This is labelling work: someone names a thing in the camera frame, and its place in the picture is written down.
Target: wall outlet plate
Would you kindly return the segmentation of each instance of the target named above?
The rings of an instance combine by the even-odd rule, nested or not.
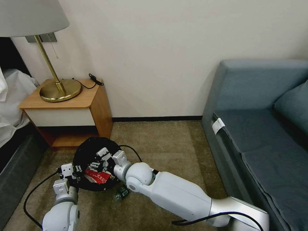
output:
[[[57,38],[54,32],[39,35],[42,42],[57,42]],[[29,43],[36,43],[34,36],[26,36]]]

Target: lamp pull chain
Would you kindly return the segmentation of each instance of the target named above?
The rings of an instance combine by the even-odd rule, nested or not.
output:
[[[55,55],[56,55],[56,58],[58,59],[59,57],[58,57],[58,55],[57,55],[57,53],[56,53],[56,50],[55,50],[55,48],[54,48],[54,45],[52,45],[52,42],[51,42],[51,40],[50,40],[50,36],[49,36],[49,34],[47,34],[47,35],[48,35],[49,42],[51,43],[52,49],[54,50],[54,53],[55,53]]]

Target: lamp stand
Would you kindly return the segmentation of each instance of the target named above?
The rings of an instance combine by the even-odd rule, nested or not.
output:
[[[35,35],[34,37],[55,80],[55,82],[46,84],[41,88],[39,91],[41,98],[48,102],[61,102],[77,96],[82,90],[81,84],[72,79],[64,79],[60,81],[47,56],[40,37],[38,35]]]

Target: sofa cushion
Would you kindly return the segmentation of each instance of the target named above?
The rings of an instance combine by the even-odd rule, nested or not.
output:
[[[274,108],[308,135],[308,81],[283,94]]]
[[[286,230],[308,230],[308,153],[274,110],[228,110],[216,115]]]

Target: white wall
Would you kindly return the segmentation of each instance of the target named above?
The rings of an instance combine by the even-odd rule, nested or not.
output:
[[[307,0],[60,0],[61,78],[103,78],[114,117],[201,115],[222,59],[307,58]],[[13,39],[31,74],[51,78],[36,44]]]

